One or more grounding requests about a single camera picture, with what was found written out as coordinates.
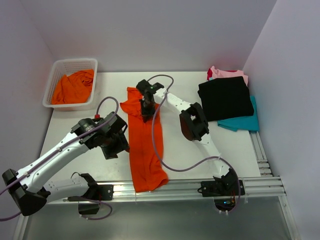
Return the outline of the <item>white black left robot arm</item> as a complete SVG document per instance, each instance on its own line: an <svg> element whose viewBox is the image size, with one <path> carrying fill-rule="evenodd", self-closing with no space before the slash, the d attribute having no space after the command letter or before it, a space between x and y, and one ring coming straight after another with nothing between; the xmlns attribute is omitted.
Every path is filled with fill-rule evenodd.
<svg viewBox="0 0 320 240"><path fill-rule="evenodd" d="M6 170L2 178L20 214L33 215L47 203L64 198L96 201L99 186L88 173L56 182L50 179L71 161L97 147L101 148L107 160L128 151L127 127L127 123L115 112L105 118L81 119L46 154L19 170Z"/></svg>

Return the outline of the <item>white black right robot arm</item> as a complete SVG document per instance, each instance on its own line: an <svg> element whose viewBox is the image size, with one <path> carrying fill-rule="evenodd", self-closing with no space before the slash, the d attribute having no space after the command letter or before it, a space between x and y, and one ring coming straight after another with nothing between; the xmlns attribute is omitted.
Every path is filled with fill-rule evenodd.
<svg viewBox="0 0 320 240"><path fill-rule="evenodd" d="M169 92L169 87L165 88L160 83L150 84L149 80L141 80L136 85L136 89L142 94L141 115L143 120L151 122L151 139L154 152L160 163L173 172L187 172L207 160L213 160L215 172L213 173L214 187L205 193L212 197L232 196L241 194L241 184L235 169L225 159L221 157L210 135L209 123L204 111L198 102L190 103L182 100ZM201 150L205 158L185 169L174 169L163 162L163 158L155 143L155 121L161 107L165 105L172 112L178 114L182 135L193 142Z"/></svg>

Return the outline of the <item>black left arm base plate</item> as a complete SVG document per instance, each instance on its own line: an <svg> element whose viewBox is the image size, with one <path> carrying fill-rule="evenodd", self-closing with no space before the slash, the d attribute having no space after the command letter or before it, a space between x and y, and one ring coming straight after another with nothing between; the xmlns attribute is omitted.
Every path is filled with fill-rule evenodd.
<svg viewBox="0 0 320 240"><path fill-rule="evenodd" d="M112 184L98 184L91 186L88 191L82 196L71 196L67 200L71 202L86 200L95 201L111 201L113 198L114 186Z"/></svg>

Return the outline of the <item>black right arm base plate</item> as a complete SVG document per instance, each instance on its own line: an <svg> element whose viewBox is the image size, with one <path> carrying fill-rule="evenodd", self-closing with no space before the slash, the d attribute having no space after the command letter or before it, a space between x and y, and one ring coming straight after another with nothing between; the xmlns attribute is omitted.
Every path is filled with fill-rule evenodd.
<svg viewBox="0 0 320 240"><path fill-rule="evenodd" d="M202 194L203 197L231 197L238 196L239 192L241 196L244 196L246 192L243 181L240 180L239 184L240 188L237 181L232 183L223 183L217 180L201 181L197 192Z"/></svg>

